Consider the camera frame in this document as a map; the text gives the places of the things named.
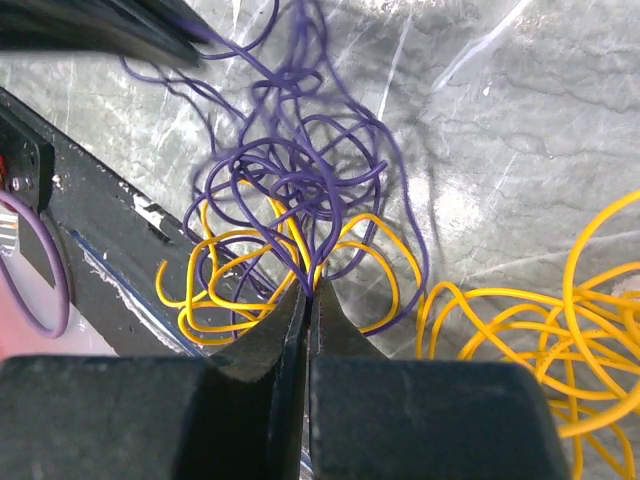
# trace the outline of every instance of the cable bundle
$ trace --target cable bundle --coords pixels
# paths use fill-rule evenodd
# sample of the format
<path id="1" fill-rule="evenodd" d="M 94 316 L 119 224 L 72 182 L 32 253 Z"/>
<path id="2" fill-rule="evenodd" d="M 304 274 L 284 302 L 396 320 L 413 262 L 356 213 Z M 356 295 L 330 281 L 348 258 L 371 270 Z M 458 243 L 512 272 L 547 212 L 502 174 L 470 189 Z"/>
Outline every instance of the cable bundle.
<path id="1" fill-rule="evenodd" d="M 329 33 L 317 0 L 294 2 L 289 48 L 275 70 L 269 70 L 253 56 L 251 50 L 264 42 L 277 23 L 279 8 L 279 2 L 275 0 L 264 31 L 246 47 L 240 47 L 198 25 L 176 21 L 181 28 L 194 35 L 208 38 L 214 45 L 225 45 L 228 48 L 225 53 L 202 54 L 203 59 L 221 60 L 238 56 L 259 72 L 262 78 L 249 88 L 252 109 L 248 114 L 232 106 L 211 85 L 190 78 L 180 71 L 169 75 L 154 66 L 158 76 L 150 77 L 132 71 L 125 60 L 123 65 L 135 78 L 163 84 L 172 94 L 186 99 L 207 126 L 212 162 L 194 175 L 193 203 L 185 214 L 183 227 L 189 238 L 201 245 L 203 239 L 189 228 L 191 218 L 200 214 L 205 230 L 204 241 L 209 241 L 207 246 L 211 248 L 196 248 L 199 258 L 193 260 L 193 273 L 203 292 L 209 291 L 210 303 L 206 305 L 226 306 L 232 310 L 228 327 L 231 331 L 239 329 L 234 327 L 237 313 L 245 312 L 242 315 L 250 322 L 261 318 L 261 313 L 254 312 L 256 314 L 250 317 L 246 315 L 247 311 L 260 309 L 239 306 L 238 299 L 245 285 L 267 302 L 261 305 L 271 304 L 273 298 L 277 298 L 282 291 L 282 285 L 277 285 L 256 269 L 264 253 L 275 255 L 287 271 L 292 272 L 300 281 L 307 296 L 311 297 L 314 278 L 322 271 L 331 252 L 337 249 L 346 226 L 352 224 L 347 223 L 347 220 L 364 210 L 370 212 L 372 217 L 369 218 L 371 221 L 362 236 L 361 246 L 357 247 L 359 251 L 344 268 L 328 278 L 341 278 L 360 264 L 368 253 L 367 249 L 371 248 L 374 234 L 380 226 L 379 221 L 372 220 L 380 215 L 383 204 L 384 192 L 380 174 L 390 162 L 394 162 L 404 189 L 403 198 L 409 224 L 421 253 L 421 263 L 418 266 L 420 280 L 415 293 L 403 308 L 384 324 L 376 324 L 376 327 L 366 331 L 366 334 L 373 335 L 394 325 L 411 312 L 420 301 L 426 286 L 427 248 L 411 209 L 403 155 L 389 129 L 371 111 L 353 99 L 337 75 L 328 55 Z M 327 85 L 335 86 L 336 90 L 329 92 Z M 211 122 L 189 96 L 177 89 L 179 86 L 187 86 L 232 119 L 237 132 L 232 146 L 217 147 Z M 318 109 L 332 109 L 340 113 L 339 116 L 332 117 L 317 113 Z M 320 141 L 317 135 L 313 135 L 314 131 L 323 130 L 332 132 L 333 138 Z M 360 165 L 355 175 L 353 172 L 345 174 L 339 171 L 340 165 L 335 158 L 344 158 L 345 151 L 356 152 Z M 389 151 L 390 155 L 385 157 L 383 151 Z M 200 186 L 199 181 L 202 179 L 204 185 Z M 276 213 L 273 221 L 265 224 L 254 215 L 241 193 L 242 183 L 252 186 L 262 196 L 270 199 Z M 243 218 L 234 218 L 223 211 L 219 193 L 226 189 L 233 194 Z M 245 235 L 228 234 L 224 240 L 221 239 L 222 235 L 214 235 L 206 226 L 207 210 L 230 226 L 245 230 Z M 213 238 L 217 239 L 215 248 L 212 247 Z M 258 251 L 262 253 L 256 253 L 251 258 L 238 257 L 229 246 L 239 241 L 258 245 Z M 228 301 L 216 298 L 211 281 L 207 281 L 203 271 L 207 259 L 212 262 L 214 270 L 218 267 L 214 252 L 216 249 L 231 258 L 232 265 L 243 269 L 241 280 Z M 190 301 L 192 297 L 187 294 L 186 298 L 186 301 Z M 181 302 L 165 300 L 168 305 L 187 307 Z"/>
<path id="2" fill-rule="evenodd" d="M 489 342 L 500 351 L 503 360 L 522 365 L 542 385 L 564 397 L 563 400 L 550 400 L 549 404 L 562 422 L 558 427 L 560 436 L 573 439 L 573 474 L 576 479 L 581 477 L 583 470 L 583 440 L 622 478 L 633 479 L 636 475 L 631 443 L 616 422 L 631 412 L 640 413 L 640 302 L 635 300 L 640 297 L 640 292 L 626 292 L 614 297 L 594 289 L 617 276 L 640 270 L 640 262 L 613 268 L 577 287 L 574 286 L 574 277 L 578 259 L 589 238 L 609 217 L 638 200 L 640 191 L 616 201 L 598 214 L 578 237 L 567 259 L 561 299 L 508 288 L 481 288 L 463 293 L 455 285 L 441 282 L 429 294 L 418 320 L 416 355 L 422 358 L 429 311 L 436 297 L 449 290 L 454 299 L 433 323 L 428 359 L 436 358 L 436 344 L 443 322 L 454 308 L 460 307 L 478 332 L 460 350 L 458 360 L 472 360 L 477 350 Z M 489 296 L 515 298 L 526 303 L 507 308 L 489 322 L 484 322 L 469 302 Z M 523 314 L 533 316 L 533 319 L 513 318 Z M 538 349 L 516 352 L 500 339 L 500 334 L 514 331 L 537 333 Z M 550 373 L 556 362 L 564 366 L 566 381 Z M 600 381 L 601 389 L 588 389 L 579 384 L 574 371 L 576 362 L 589 367 Z M 612 378 L 613 372 L 617 377 L 634 381 L 635 386 L 626 391 L 620 385 L 620 379 Z M 611 428 L 618 439 L 623 454 L 622 464 L 591 433 L 604 427 Z"/>

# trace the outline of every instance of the scratched surface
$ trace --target scratched surface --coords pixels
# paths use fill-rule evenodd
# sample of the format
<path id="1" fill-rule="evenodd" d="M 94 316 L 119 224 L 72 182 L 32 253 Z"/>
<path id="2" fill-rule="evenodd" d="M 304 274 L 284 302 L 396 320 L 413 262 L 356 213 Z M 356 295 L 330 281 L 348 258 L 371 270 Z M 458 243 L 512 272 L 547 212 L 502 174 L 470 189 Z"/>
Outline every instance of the scratched surface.
<path id="1" fill-rule="evenodd" d="M 271 6 L 191 3 L 239 43 L 252 38 Z M 432 281 L 558 295 L 577 233 L 638 187 L 640 3 L 332 0 L 326 11 L 339 72 L 404 149 Z M 268 65 L 282 57 L 286 36 L 281 25 L 260 52 Z M 245 87 L 255 76 L 242 61 L 222 62 L 204 76 L 247 107 Z M 184 101 L 97 55 L 8 56 L 0 83 L 173 214 L 184 211 L 190 168 L 207 155 L 203 128 Z M 211 117 L 224 134 L 228 125 L 213 110 Z M 636 259 L 638 213 L 629 208 L 604 226 L 578 281 Z M 400 231 L 406 226 L 393 182 L 385 217 Z M 409 295 L 408 266 L 382 236 L 377 243 Z M 338 291 L 356 322 L 388 306 L 388 285 L 374 263 L 342 282 Z M 477 306 L 486 315 L 500 307 Z M 453 356 L 471 331 L 453 315 L 442 356 Z M 407 320 L 377 344 L 410 357 L 414 332 Z M 634 420 L 626 423 L 637 439 Z M 607 435 L 603 441 L 613 443 Z M 613 478 L 599 461 L 587 463 L 584 478 Z"/>

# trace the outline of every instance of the pink surface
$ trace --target pink surface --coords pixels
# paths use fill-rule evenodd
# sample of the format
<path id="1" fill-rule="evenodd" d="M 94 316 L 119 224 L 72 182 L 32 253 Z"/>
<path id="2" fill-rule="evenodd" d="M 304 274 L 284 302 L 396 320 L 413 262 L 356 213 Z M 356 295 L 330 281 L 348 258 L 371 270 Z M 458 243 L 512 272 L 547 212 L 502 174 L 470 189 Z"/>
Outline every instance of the pink surface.
<path id="1" fill-rule="evenodd" d="M 52 311 L 53 289 L 20 255 L 14 254 L 7 263 L 32 311 L 44 324 L 51 321 L 56 314 Z M 39 336 L 22 317 L 0 280 L 0 360 L 35 353 L 115 355 L 113 348 L 73 307 L 69 328 L 62 337 L 49 340 Z"/>

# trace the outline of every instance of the purple cord loop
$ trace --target purple cord loop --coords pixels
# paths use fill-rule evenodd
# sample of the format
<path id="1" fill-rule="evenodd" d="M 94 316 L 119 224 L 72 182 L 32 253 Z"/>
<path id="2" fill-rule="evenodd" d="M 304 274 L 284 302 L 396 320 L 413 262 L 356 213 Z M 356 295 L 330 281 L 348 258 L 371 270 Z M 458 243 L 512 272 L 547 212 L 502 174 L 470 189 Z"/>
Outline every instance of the purple cord loop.
<path id="1" fill-rule="evenodd" d="M 64 270 L 64 266 L 62 264 L 62 259 L 60 258 L 60 253 L 58 252 L 58 248 L 56 247 L 51 234 L 44 226 L 40 218 L 31 211 L 31 209 L 18 200 L 13 195 L 3 191 L 0 189 L 0 202 L 10 206 L 13 208 L 20 217 L 26 220 L 33 231 L 36 233 L 36 236 L 42 243 L 42 247 L 44 248 L 47 257 L 49 258 L 49 264 L 51 265 L 51 270 L 53 272 L 53 279 L 55 282 L 55 292 L 56 292 L 56 303 L 57 303 L 57 313 L 56 313 L 56 323 L 53 328 L 48 328 L 44 326 L 40 320 L 33 314 L 31 309 L 27 306 L 24 298 L 18 291 L 18 287 L 11 278 L 11 274 L 7 265 L 5 264 L 4 259 L 0 256 L 0 279 L 4 280 L 6 287 L 9 289 L 11 296 L 14 299 L 14 302 L 18 309 L 22 312 L 22 315 L 27 320 L 29 325 L 33 327 L 40 335 L 47 338 L 58 338 L 60 337 L 67 329 L 69 325 L 69 283 L 67 281 L 67 275 Z"/>
<path id="2" fill-rule="evenodd" d="M 260 246 L 269 244 L 272 246 L 271 252 L 295 273 L 309 297 L 313 295 L 313 274 L 335 248 L 345 219 L 363 209 L 373 215 L 380 215 L 383 203 L 380 174 L 389 163 L 382 160 L 380 150 L 382 145 L 390 147 L 392 160 L 400 171 L 409 223 L 417 237 L 422 256 L 423 281 L 411 300 L 391 322 L 368 333 L 373 335 L 397 323 L 417 305 L 428 278 L 427 247 L 409 201 L 402 152 L 390 130 L 350 95 L 345 83 L 336 73 L 328 54 L 329 33 L 319 0 L 295 0 L 293 8 L 289 48 L 284 60 L 274 71 L 258 61 L 251 52 L 265 41 L 277 24 L 279 0 L 274 0 L 273 10 L 264 30 L 245 47 L 224 39 L 213 30 L 180 19 L 175 20 L 181 28 L 227 48 L 223 53 L 203 53 L 202 59 L 241 57 L 262 75 L 263 78 L 249 88 L 253 108 L 246 115 L 233 107 L 220 91 L 183 72 L 177 71 L 176 75 L 170 76 L 159 67 L 154 67 L 158 77 L 148 77 L 133 72 L 126 61 L 123 60 L 122 63 L 135 78 L 165 85 L 171 94 L 187 100 L 203 121 L 209 135 L 211 160 L 200 166 L 192 177 L 193 203 L 183 220 L 185 234 L 193 242 L 201 241 L 189 228 L 189 224 L 202 203 L 207 201 L 211 211 L 221 220 L 235 227 L 255 229 L 263 238 L 231 238 L 217 245 L 221 254 L 228 258 L 238 258 L 229 248 L 237 242 L 250 241 Z M 337 86 L 337 93 L 322 91 L 327 80 Z M 238 125 L 237 138 L 232 146 L 216 148 L 216 135 L 209 118 L 189 96 L 176 90 L 178 86 L 190 88 Z M 318 106 L 323 110 L 335 108 L 342 113 L 339 116 L 303 113 L 310 106 Z M 327 133 L 331 138 L 323 140 L 322 135 L 314 135 L 314 132 Z M 347 155 L 353 158 L 354 152 L 357 165 L 345 171 L 339 160 Z M 267 224 L 262 223 L 245 202 L 239 188 L 241 182 L 248 182 L 260 194 L 280 202 L 287 209 L 286 214 Z M 234 218 L 223 211 L 222 204 L 225 200 L 218 194 L 225 189 L 230 189 L 244 218 Z M 282 245 L 282 242 L 290 243 L 291 240 L 280 234 L 277 226 L 287 219 L 293 220 L 303 234 L 306 234 L 305 243 L 311 256 L 308 269 L 297 265 Z M 319 237 L 321 232 L 328 233 Z M 362 242 L 370 245 L 375 232 L 376 226 L 370 223 Z M 364 251 L 358 251 L 346 267 L 328 278 L 335 280 L 347 275 L 360 264 L 364 256 Z M 208 253 L 203 253 L 197 263 L 197 278 L 203 288 L 207 286 L 204 275 L 207 258 Z M 260 298 L 268 297 L 275 291 L 274 282 L 258 272 L 256 267 L 259 261 L 260 257 L 240 266 L 243 271 L 232 301 L 241 297 L 247 282 Z M 235 320 L 235 313 L 231 312 L 231 323 L 235 323 Z"/>

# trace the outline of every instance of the purple wire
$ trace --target purple wire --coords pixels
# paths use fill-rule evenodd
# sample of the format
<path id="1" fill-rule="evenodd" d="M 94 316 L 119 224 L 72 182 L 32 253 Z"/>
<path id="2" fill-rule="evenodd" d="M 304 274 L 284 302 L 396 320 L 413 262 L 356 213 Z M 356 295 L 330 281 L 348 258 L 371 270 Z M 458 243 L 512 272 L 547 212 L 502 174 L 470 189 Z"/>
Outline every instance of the purple wire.
<path id="1" fill-rule="evenodd" d="M 70 308 L 69 283 L 67 281 L 67 274 L 62 264 L 62 259 L 60 258 L 60 252 L 58 252 L 58 248 L 56 247 L 56 244 L 53 241 L 53 238 L 51 237 L 51 234 L 49 233 L 47 228 L 27 205 L 3 190 L 0 190 L 0 202 L 10 206 L 24 220 L 29 223 L 33 231 L 36 233 L 38 239 L 40 239 L 40 243 L 42 243 L 42 247 L 47 254 L 49 264 L 51 265 L 51 271 L 53 272 L 55 292 L 57 297 L 56 303 L 58 304 L 57 321 L 55 326 L 49 329 L 36 318 L 31 309 L 25 303 L 24 298 L 18 291 L 18 288 L 11 278 L 9 269 L 7 268 L 7 265 L 5 264 L 2 256 L 0 256 L 0 279 L 4 281 L 6 287 L 11 293 L 11 296 L 14 299 L 16 306 L 22 312 L 24 318 L 27 319 L 27 322 L 29 322 L 29 324 L 43 337 L 52 339 L 58 338 L 66 331 L 67 326 L 69 325 Z"/>
<path id="2" fill-rule="evenodd" d="M 373 335 L 397 323 L 417 305 L 428 279 L 427 248 L 411 208 L 403 155 L 391 131 L 350 95 L 344 81 L 336 73 L 328 54 L 329 33 L 318 0 L 294 0 L 290 47 L 284 55 L 283 62 L 275 70 L 269 70 L 254 57 L 251 50 L 261 45 L 269 36 L 277 23 L 279 9 L 279 0 L 274 0 L 273 10 L 266 27 L 246 47 L 224 39 L 213 30 L 191 25 L 182 20 L 175 21 L 181 28 L 190 30 L 214 44 L 224 45 L 227 49 L 221 54 L 202 54 L 203 59 L 220 60 L 240 57 L 262 75 L 263 78 L 254 82 L 249 88 L 253 108 L 248 114 L 233 107 L 211 85 L 192 79 L 182 72 L 177 72 L 179 78 L 173 78 L 156 67 L 158 78 L 145 77 L 131 71 L 124 61 L 123 65 L 135 78 L 148 83 L 163 84 L 173 95 L 187 99 L 206 125 L 211 142 L 211 158 L 206 165 L 202 165 L 197 170 L 193 177 L 193 203 L 187 209 L 183 222 L 185 234 L 192 241 L 199 241 L 199 237 L 189 229 L 189 220 L 206 200 L 214 214 L 225 222 L 236 227 L 253 228 L 260 232 L 265 241 L 273 246 L 272 253 L 295 273 L 308 296 L 313 294 L 313 271 L 333 251 L 344 219 L 353 215 L 356 209 L 363 208 L 374 215 L 380 215 L 383 205 L 380 174 L 388 166 L 388 161 L 380 158 L 380 150 L 383 144 L 390 146 L 391 160 L 400 171 L 402 198 L 409 224 L 417 237 L 424 276 L 422 284 L 405 307 L 387 325 L 369 332 L 369 335 Z M 320 73 L 321 70 L 328 72 L 328 78 L 338 87 L 337 93 L 329 94 L 321 91 L 326 83 L 325 76 Z M 216 108 L 222 109 L 237 123 L 237 141 L 231 147 L 221 150 L 216 148 L 215 132 L 210 120 L 191 98 L 175 90 L 174 87 L 180 85 L 190 88 Z M 307 103 L 318 104 L 324 109 L 333 106 L 346 108 L 348 113 L 340 117 L 330 117 L 325 114 L 305 116 L 302 112 Z M 316 145 L 312 139 L 310 130 L 312 127 L 325 128 L 335 132 L 336 135 L 324 145 Z M 266 131 L 266 135 L 253 138 L 255 135 L 252 132 L 257 128 Z M 339 176 L 336 165 L 328 160 L 330 154 L 339 153 L 338 147 L 346 143 L 350 148 L 358 151 L 363 158 L 363 162 L 358 165 L 358 169 L 362 172 L 351 178 Z M 207 169 L 209 171 L 204 187 L 199 189 L 197 183 Z M 219 175 L 224 171 L 228 172 L 230 179 L 219 181 Z M 268 195 L 281 202 L 287 208 L 287 213 L 282 218 L 263 225 L 246 204 L 240 192 L 238 184 L 243 180 L 248 181 L 262 195 Z M 227 188 L 231 190 L 244 218 L 233 218 L 221 208 L 223 200 L 216 198 L 216 194 Z M 298 267 L 279 243 L 283 240 L 289 241 L 276 231 L 277 225 L 287 218 L 293 219 L 299 227 L 304 227 L 302 231 L 307 233 L 305 243 L 311 254 L 311 268 L 308 271 Z M 323 224 L 329 227 L 329 233 L 317 245 L 316 232 Z M 370 223 L 365 230 L 362 242 L 370 245 L 376 230 L 376 226 Z M 237 258 L 229 249 L 229 245 L 237 241 L 242 240 L 230 239 L 228 242 L 221 242 L 218 248 L 230 258 Z M 358 251 L 346 267 L 328 278 L 335 280 L 348 274 L 360 264 L 364 256 L 364 251 Z M 203 273 L 205 259 L 206 255 L 198 262 L 198 277 L 203 285 L 206 284 Z M 259 260 L 260 258 L 256 258 L 249 265 L 242 265 L 243 273 L 233 293 L 232 301 L 240 298 L 242 289 L 247 283 L 262 295 L 268 292 L 264 288 L 259 288 L 260 283 L 264 284 L 270 292 L 275 290 L 274 282 L 265 281 L 265 277 L 257 271 L 256 265 Z M 235 323 L 234 313 L 231 314 L 230 321 Z"/>

